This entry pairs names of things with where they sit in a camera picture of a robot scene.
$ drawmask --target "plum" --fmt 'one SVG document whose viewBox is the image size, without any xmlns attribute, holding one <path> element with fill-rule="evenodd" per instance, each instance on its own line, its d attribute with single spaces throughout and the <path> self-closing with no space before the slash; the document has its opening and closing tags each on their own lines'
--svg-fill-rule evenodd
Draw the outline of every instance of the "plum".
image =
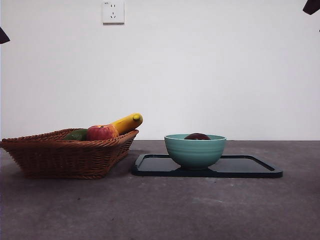
<svg viewBox="0 0 320 240">
<path fill-rule="evenodd" d="M 188 136 L 186 136 L 184 139 L 188 139 L 188 140 L 211 140 L 210 137 L 208 137 L 208 135 L 205 135 L 203 133 L 192 133 Z"/>
</svg>

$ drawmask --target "black tray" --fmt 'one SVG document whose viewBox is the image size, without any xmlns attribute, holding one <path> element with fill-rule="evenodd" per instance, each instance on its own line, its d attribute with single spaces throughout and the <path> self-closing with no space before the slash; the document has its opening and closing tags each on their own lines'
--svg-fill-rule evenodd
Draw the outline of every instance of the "black tray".
<svg viewBox="0 0 320 240">
<path fill-rule="evenodd" d="M 167 154 L 142 154 L 132 166 L 136 176 L 205 178 L 281 178 L 283 171 L 250 155 L 222 155 L 204 170 L 188 170 Z"/>
</svg>

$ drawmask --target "banana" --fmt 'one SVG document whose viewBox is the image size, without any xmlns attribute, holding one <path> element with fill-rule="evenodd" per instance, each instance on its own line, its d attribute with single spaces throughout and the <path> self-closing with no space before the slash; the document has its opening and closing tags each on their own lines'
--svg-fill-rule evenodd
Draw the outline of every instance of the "banana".
<svg viewBox="0 0 320 240">
<path fill-rule="evenodd" d="M 136 129 L 142 124 L 142 122 L 142 115 L 138 112 L 135 112 L 110 124 L 115 126 L 119 135 L 122 135 Z"/>
</svg>

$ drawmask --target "bowl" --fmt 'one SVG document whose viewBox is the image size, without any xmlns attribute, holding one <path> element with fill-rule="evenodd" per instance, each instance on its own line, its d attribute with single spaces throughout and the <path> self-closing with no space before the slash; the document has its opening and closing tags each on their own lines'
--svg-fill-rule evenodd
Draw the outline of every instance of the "bowl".
<svg viewBox="0 0 320 240">
<path fill-rule="evenodd" d="M 210 140 L 184 139 L 188 135 L 172 134 L 164 137 L 170 158 L 182 168 L 202 170 L 220 159 L 226 144 L 224 136 L 208 135 Z"/>
</svg>

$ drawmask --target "basket rim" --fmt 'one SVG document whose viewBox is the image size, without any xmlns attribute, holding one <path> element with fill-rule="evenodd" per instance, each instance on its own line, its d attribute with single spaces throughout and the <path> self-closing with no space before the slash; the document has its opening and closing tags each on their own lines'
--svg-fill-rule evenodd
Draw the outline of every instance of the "basket rim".
<svg viewBox="0 0 320 240">
<path fill-rule="evenodd" d="M 78 146 L 88 146 L 88 145 L 105 145 L 105 144 L 111 144 L 116 143 L 124 139 L 130 139 L 135 137 L 139 130 L 134 129 L 131 130 L 125 134 L 122 134 L 120 136 L 109 138 L 106 140 L 93 140 L 93 141 L 80 141 L 80 140 L 53 140 L 53 139 L 33 139 L 33 138 L 41 138 L 46 136 L 52 136 L 52 135 L 58 135 L 63 132 L 70 132 L 74 130 L 78 130 L 81 128 L 66 128 L 62 130 L 52 131 L 48 133 L 42 133 L 42 134 L 36 134 L 36 135 L 30 135 L 30 136 L 21 136 L 21 137 L 15 137 L 15 138 L 3 138 L 0 142 L 1 144 L 6 143 L 17 143 L 17 144 L 33 144 L 33 143 L 42 143 L 42 144 L 62 144 L 62 145 L 78 145 Z"/>
</svg>

